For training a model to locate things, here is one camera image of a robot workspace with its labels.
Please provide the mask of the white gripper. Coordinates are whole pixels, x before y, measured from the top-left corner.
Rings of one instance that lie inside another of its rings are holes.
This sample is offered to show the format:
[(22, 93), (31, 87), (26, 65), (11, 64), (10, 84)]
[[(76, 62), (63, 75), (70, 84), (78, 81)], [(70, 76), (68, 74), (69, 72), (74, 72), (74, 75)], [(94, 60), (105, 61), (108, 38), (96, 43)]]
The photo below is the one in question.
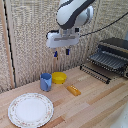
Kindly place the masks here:
[[(79, 33), (70, 32), (68, 30), (51, 30), (46, 35), (46, 46), (49, 48), (64, 47), (70, 45), (76, 45), (79, 42)], [(70, 54), (70, 49), (66, 49), (66, 55)], [(58, 57), (57, 50), (54, 53), (54, 57)]]

